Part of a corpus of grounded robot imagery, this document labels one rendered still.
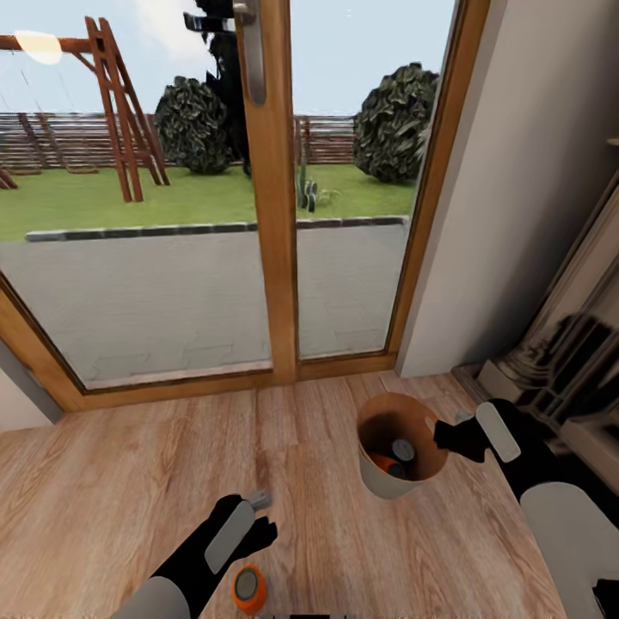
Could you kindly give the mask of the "trash can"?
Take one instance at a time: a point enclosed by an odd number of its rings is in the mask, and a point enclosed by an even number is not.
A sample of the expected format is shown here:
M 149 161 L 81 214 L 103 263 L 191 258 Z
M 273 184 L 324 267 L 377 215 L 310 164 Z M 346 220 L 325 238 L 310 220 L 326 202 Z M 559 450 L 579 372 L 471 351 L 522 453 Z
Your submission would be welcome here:
M 376 498 L 396 499 L 440 474 L 448 463 L 450 449 L 433 442 L 426 417 L 439 417 L 422 401 L 403 393 L 381 393 L 369 398 L 357 414 L 356 431 L 362 482 Z M 385 459 L 389 445 L 405 438 L 415 448 L 415 458 L 406 469 L 406 480 L 387 475 L 368 459 L 378 454 Z

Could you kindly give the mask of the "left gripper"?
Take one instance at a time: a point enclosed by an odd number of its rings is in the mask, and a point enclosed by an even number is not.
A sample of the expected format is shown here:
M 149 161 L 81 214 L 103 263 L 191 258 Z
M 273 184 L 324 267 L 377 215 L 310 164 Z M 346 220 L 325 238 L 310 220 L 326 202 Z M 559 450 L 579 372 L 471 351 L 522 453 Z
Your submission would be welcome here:
M 276 522 L 269 523 L 269 518 L 260 517 L 254 521 L 254 537 L 252 537 L 252 542 L 240 553 L 236 552 L 234 555 L 235 560 L 239 560 L 240 558 L 247 558 L 248 555 L 251 555 L 254 551 L 259 551 L 260 549 L 267 548 L 273 543 L 273 540 L 278 537 L 278 529 L 276 527 Z

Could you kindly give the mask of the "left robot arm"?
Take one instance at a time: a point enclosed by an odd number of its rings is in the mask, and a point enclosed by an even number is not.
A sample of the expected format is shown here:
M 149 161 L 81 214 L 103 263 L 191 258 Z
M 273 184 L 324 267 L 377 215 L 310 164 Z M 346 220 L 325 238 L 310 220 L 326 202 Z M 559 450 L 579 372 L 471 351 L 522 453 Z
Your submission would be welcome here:
M 273 504 L 265 489 L 230 494 L 216 502 L 208 520 L 159 567 L 111 619 L 198 619 L 231 563 L 267 548 L 276 522 L 255 518 Z

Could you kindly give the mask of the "can of soda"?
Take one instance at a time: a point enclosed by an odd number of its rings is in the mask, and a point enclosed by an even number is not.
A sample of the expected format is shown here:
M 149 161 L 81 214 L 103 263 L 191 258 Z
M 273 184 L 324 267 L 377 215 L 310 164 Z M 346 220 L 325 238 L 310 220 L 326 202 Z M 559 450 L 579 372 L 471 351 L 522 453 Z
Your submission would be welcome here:
M 385 456 L 395 458 L 406 472 L 406 469 L 409 469 L 414 461 L 415 448 L 405 438 L 398 438 L 389 445 L 389 448 L 385 452 Z
M 370 459 L 377 468 L 387 473 L 387 475 L 406 480 L 406 472 L 395 458 L 385 457 L 385 459 L 383 459 L 383 457 L 378 454 L 369 454 L 368 459 Z
M 234 579 L 232 594 L 244 614 L 253 616 L 259 613 L 267 597 L 266 583 L 260 570 L 254 565 L 240 570 Z

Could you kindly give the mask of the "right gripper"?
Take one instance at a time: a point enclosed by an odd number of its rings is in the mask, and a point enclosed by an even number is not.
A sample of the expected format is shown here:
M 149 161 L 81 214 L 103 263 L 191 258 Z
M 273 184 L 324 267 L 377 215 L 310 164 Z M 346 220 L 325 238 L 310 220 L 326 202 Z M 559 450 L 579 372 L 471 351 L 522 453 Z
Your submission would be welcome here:
M 478 450 L 468 444 L 468 440 L 463 435 L 464 422 L 457 426 L 450 426 L 442 420 L 438 420 L 434 427 L 433 442 L 438 447 L 450 449 L 464 457 L 474 460 L 474 462 L 484 462 L 484 449 Z

